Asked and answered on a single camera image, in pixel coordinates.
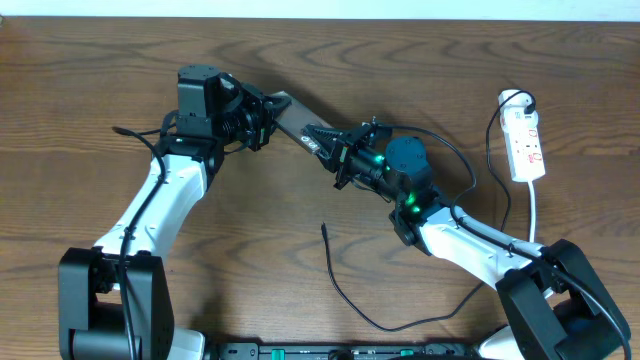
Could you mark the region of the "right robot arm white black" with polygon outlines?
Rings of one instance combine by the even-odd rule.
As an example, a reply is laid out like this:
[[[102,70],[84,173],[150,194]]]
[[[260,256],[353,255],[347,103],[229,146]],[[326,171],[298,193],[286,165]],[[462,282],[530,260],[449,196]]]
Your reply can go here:
[[[629,326],[584,253],[573,243],[528,242],[479,222],[433,183],[417,130],[375,142],[389,126],[353,130],[307,125],[302,141],[336,176],[395,204],[389,219],[402,242],[454,263],[493,288],[507,325],[475,349],[489,359],[604,359],[632,356]]]

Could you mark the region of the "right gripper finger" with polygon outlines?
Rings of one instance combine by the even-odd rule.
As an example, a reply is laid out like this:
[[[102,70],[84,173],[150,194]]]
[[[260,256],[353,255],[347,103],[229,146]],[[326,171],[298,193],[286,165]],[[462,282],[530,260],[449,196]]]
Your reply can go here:
[[[324,150],[320,150],[317,153],[317,158],[323,167],[329,171],[330,173],[335,173],[338,169],[338,163],[334,159],[333,155],[330,152],[326,152]]]
[[[332,153],[347,135],[346,130],[308,124],[302,129],[301,146],[310,153]]]

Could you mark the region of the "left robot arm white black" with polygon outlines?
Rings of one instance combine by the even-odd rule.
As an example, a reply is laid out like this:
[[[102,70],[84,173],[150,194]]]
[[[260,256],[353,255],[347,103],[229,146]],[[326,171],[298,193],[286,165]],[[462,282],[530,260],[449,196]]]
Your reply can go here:
[[[149,173],[116,224],[58,265],[64,359],[205,359],[204,334],[176,326],[165,262],[191,209],[209,190],[227,146],[259,150],[290,106],[210,65],[178,72],[178,107],[155,130],[116,128],[151,152]]]

